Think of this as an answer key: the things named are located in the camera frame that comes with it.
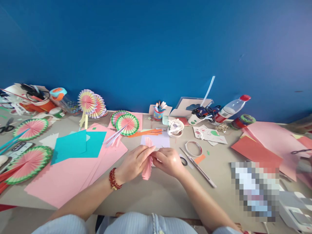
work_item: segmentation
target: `hand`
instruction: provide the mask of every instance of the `hand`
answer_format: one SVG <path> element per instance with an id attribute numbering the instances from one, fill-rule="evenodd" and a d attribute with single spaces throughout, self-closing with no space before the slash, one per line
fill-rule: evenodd
<path id="1" fill-rule="evenodd" d="M 147 147 L 140 145 L 132 150 L 124 159 L 121 166 L 115 169 L 115 180 L 118 185 L 133 180 L 142 173 L 145 165 L 149 161 L 147 158 L 156 146 Z"/>
<path id="2" fill-rule="evenodd" d="M 177 179 L 187 171 L 178 152 L 173 148 L 160 148 L 158 151 L 152 152 L 151 156 L 157 168 Z"/>

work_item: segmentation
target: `woman's right hand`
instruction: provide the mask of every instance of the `woman's right hand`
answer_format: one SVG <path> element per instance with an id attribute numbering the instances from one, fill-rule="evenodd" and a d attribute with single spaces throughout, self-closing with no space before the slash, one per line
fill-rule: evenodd
<path id="1" fill-rule="evenodd" d="M 173 148 L 160 148 L 150 155 L 157 168 L 177 179 L 187 171 L 181 162 L 178 152 Z"/>

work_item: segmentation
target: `white straw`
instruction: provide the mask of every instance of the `white straw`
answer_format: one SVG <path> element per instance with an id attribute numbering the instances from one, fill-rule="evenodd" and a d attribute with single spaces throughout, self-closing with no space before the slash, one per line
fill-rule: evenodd
<path id="1" fill-rule="evenodd" d="M 208 90 L 207 90 L 206 96 L 205 96 L 204 100 L 202 101 L 201 106 L 203 106 L 203 104 L 204 104 L 204 102 L 205 102 L 205 100 L 206 100 L 206 98 L 207 98 L 207 96 L 208 96 L 208 93 L 210 92 L 212 83 L 214 82 L 214 78 L 215 78 L 215 76 L 212 77 L 212 80 L 211 80 L 211 82 L 210 82 L 210 85 L 209 85 L 209 88 L 208 88 Z"/>

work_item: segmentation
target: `plastic bottle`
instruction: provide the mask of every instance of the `plastic bottle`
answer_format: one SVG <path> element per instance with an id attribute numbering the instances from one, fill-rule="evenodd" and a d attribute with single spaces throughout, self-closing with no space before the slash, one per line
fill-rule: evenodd
<path id="1" fill-rule="evenodd" d="M 233 116 L 237 112 L 239 112 L 251 97 L 248 95 L 243 95 L 239 99 L 231 101 L 225 107 L 222 108 L 216 115 L 215 115 L 215 122 L 214 125 L 220 125 L 223 121 L 228 119 L 229 117 Z"/>

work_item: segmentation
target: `sleeve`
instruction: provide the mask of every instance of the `sleeve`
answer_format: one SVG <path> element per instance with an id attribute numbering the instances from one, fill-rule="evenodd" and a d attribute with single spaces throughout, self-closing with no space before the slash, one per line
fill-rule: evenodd
<path id="1" fill-rule="evenodd" d="M 212 234 L 241 234 L 231 227 L 219 227 Z"/>
<path id="2" fill-rule="evenodd" d="M 76 215 L 66 215 L 39 227 L 33 234 L 88 234 L 85 221 Z"/>

